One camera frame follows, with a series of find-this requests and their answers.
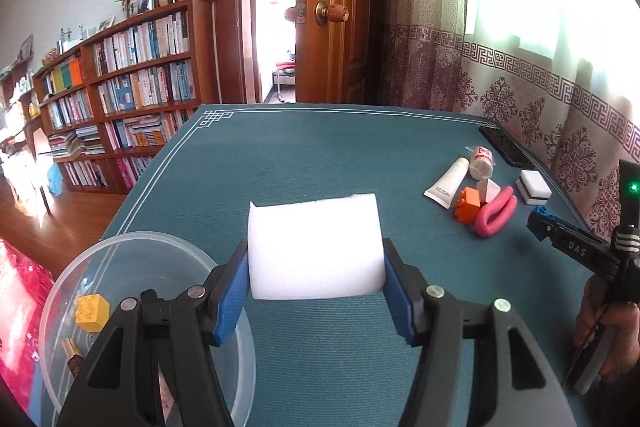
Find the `plastic bag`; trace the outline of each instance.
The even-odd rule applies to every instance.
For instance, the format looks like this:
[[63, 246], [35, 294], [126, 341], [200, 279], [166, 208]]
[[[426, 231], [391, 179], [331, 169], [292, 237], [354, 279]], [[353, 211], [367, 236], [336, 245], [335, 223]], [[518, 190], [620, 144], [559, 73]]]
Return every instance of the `plastic bag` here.
[[0, 376], [20, 406], [30, 406], [40, 317], [51, 274], [0, 238]]
[[494, 154], [480, 145], [467, 147], [469, 151], [469, 174], [476, 181], [485, 180], [494, 174]]

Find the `table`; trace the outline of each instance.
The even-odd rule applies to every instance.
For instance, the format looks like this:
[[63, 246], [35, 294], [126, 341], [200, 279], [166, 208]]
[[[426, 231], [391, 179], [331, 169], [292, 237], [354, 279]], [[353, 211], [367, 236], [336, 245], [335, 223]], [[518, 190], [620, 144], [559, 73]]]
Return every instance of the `table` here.
[[[137, 230], [177, 235], [218, 263], [246, 233], [249, 203], [281, 204], [374, 192], [383, 235], [428, 282], [457, 298], [507, 298], [557, 375], [571, 353], [588, 272], [526, 229], [532, 206], [518, 205], [498, 235], [475, 236], [422, 193], [466, 146], [488, 146], [482, 118], [365, 106], [201, 106], [162, 149], [105, 237]], [[519, 170], [495, 155], [494, 181]], [[584, 225], [546, 171], [548, 208]], [[467, 185], [475, 182], [467, 177]], [[286, 223], [282, 233], [287, 233]], [[391, 427], [398, 423], [418, 349], [396, 335], [382, 295], [317, 301], [254, 301], [246, 311], [257, 381], [249, 427]], [[472, 345], [462, 356], [453, 425], [466, 423]], [[583, 399], [570, 402], [588, 425]]]

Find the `yellow lego brick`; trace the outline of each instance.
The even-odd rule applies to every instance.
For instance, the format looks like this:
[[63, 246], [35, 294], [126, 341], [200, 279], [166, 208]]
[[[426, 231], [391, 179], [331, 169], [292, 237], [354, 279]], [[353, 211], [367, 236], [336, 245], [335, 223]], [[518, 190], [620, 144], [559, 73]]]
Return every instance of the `yellow lego brick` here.
[[109, 320], [109, 303], [101, 295], [81, 295], [76, 301], [76, 324], [88, 333], [102, 330]]

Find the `orange lego brick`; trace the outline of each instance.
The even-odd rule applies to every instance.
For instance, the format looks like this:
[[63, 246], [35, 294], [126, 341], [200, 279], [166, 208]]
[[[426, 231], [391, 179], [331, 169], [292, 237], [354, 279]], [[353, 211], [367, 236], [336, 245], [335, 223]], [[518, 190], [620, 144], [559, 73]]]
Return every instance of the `orange lego brick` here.
[[480, 193], [475, 188], [465, 187], [460, 192], [460, 199], [456, 201], [453, 213], [456, 220], [465, 225], [471, 225], [480, 210]]

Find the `bookshelf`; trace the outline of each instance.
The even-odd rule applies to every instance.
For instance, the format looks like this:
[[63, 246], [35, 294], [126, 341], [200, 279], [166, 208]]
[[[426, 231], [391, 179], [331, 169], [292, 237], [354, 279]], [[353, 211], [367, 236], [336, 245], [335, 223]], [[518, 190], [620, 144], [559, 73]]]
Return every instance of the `bookshelf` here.
[[[14, 88], [16, 82], [20, 80], [21, 77], [27, 76], [27, 61], [24, 61], [20, 64], [14, 66], [14, 68], [8, 73], [8, 75], [0, 81], [2, 95], [4, 97], [4, 102], [6, 104], [6, 110], [10, 110], [12, 107], [20, 105], [20, 112], [24, 119], [24, 126], [22, 129], [18, 130], [11, 136], [5, 137], [2, 141], [0, 141], [0, 146], [5, 146], [8, 143], [14, 143], [18, 148], [22, 148], [26, 146], [28, 151], [36, 157], [35, 144], [33, 141], [33, 133], [42, 126], [42, 118], [39, 114], [31, 116], [29, 114], [29, 105], [34, 102], [36, 103], [36, 96], [34, 94], [33, 89], [24, 92], [20, 98], [14, 103], [14, 105], [10, 105], [9, 101], [14, 94]], [[15, 141], [17, 137], [24, 136], [23, 141]]]
[[219, 102], [213, 57], [212, 1], [185, 0], [113, 25], [35, 73], [50, 143], [81, 143], [97, 128], [91, 145], [54, 155], [68, 190], [127, 194], [162, 141], [201, 103]]

